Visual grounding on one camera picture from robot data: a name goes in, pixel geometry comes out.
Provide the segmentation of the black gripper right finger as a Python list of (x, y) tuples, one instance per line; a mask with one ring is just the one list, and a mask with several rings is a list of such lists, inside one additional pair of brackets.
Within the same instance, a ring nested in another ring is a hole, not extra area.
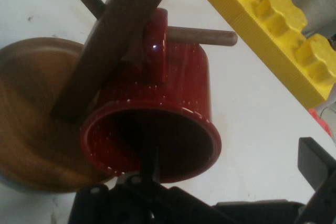
[(301, 137), (298, 169), (314, 194), (295, 223), (335, 223), (335, 159), (313, 138)]

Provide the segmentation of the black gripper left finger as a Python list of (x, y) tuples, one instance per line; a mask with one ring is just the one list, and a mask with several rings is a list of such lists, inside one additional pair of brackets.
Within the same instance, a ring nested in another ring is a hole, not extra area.
[(230, 223), (230, 217), (178, 187), (159, 183), (159, 152), (146, 146), (140, 172), (114, 188), (103, 184), (76, 193), (69, 223)]

